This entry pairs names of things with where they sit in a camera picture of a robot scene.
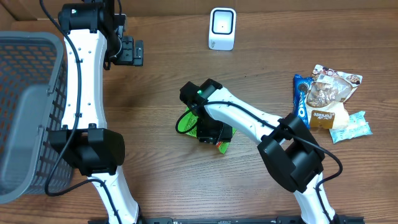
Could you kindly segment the green Haribo candy bag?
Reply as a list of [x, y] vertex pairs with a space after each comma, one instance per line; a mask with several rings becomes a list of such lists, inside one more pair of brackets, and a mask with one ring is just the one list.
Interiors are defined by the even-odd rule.
[[[198, 116], [194, 115], [192, 112], [187, 113], [178, 123], [178, 130], [184, 134], [197, 138], [197, 121]], [[230, 142], [219, 142], [215, 147], [220, 153], [224, 154], [229, 147]]]

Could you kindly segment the dark blue snack packet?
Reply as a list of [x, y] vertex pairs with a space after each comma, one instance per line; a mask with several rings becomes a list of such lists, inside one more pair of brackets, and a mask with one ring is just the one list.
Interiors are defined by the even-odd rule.
[[312, 83], [313, 78], [311, 77], [304, 78], [299, 74], [294, 75], [293, 114], [299, 117], [308, 129], [310, 129], [310, 125], [305, 100]]

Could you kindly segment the beige mushroom snack bag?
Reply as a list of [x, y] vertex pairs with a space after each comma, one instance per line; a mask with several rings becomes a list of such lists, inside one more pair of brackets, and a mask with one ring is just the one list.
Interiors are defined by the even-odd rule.
[[316, 65], [312, 78], [313, 83], [305, 99], [309, 126], [324, 129], [347, 127], [349, 114], [344, 103], [362, 84], [363, 77]]

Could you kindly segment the light blue snack packet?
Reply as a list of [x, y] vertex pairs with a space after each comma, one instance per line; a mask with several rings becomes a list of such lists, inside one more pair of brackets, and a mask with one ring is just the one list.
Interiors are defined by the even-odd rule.
[[349, 123], [347, 127], [342, 129], [330, 129], [333, 144], [348, 139], [372, 135], [373, 133], [369, 123], [364, 117], [365, 114], [365, 111], [359, 111], [355, 114], [351, 114], [349, 116]]

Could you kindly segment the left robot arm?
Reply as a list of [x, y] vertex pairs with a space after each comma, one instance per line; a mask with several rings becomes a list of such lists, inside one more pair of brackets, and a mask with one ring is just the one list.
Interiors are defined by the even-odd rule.
[[124, 176], [124, 138], [108, 129], [103, 106], [104, 71], [144, 63], [144, 44], [124, 33], [126, 22], [121, 2], [113, 0], [65, 4], [53, 20], [67, 50], [67, 101], [61, 128], [49, 141], [59, 162], [94, 185], [107, 223], [138, 224], [144, 218]]

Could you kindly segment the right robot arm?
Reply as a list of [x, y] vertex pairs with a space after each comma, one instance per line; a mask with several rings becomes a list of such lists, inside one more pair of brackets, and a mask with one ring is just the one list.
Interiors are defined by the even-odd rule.
[[328, 153], [300, 118], [258, 110], [212, 79], [200, 86], [187, 82], [180, 100], [198, 118], [194, 127], [199, 141], [230, 141], [237, 129], [256, 143], [271, 177], [295, 195], [304, 223], [337, 223], [323, 188], [322, 162]]

